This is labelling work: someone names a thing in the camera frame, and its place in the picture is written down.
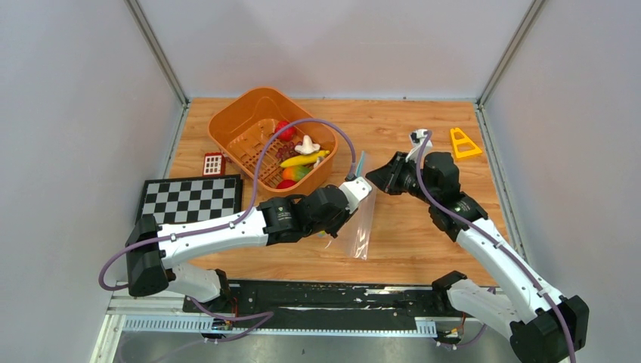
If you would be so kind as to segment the clear zip top bag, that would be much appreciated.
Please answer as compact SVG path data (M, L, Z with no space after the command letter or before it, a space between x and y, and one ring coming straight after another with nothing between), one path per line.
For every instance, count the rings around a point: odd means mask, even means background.
M370 193L360 202L352 218L339 230L338 237L328 234L326 249L342 250L347 257L367 259L373 214L376 202L376 188L370 185Z

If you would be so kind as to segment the white toy mushroom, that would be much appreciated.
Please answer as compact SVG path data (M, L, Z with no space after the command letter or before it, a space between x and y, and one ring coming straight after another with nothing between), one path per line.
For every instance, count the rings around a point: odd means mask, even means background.
M294 151L300 155L311 155L317 153L321 149L319 144L312 141L309 135L305 135L295 147Z

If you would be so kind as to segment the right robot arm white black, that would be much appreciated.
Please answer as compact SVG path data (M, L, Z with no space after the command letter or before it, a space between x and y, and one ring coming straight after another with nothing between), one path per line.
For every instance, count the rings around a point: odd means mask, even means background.
M438 314L472 315L505 337L521 362L576 360L587 337L587 304L563 296L505 241L486 211L461 191L451 154L431 152L419 166L398 152L366 177L386 194L409 193L428 203L434 225L474 256L503 291L494 295L453 271L432 283Z

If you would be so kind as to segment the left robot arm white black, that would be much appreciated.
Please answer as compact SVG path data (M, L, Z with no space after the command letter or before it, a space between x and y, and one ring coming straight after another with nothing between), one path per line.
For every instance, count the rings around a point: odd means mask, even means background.
M233 216L183 225L158 225L145 216L135 226L126 253L130 296L164 290L188 296L213 312L231 304L225 274L190 265L200 256L244 247L296 243L325 231L336 237L369 194L361 183L318 188L308 196L273 197L237 221Z

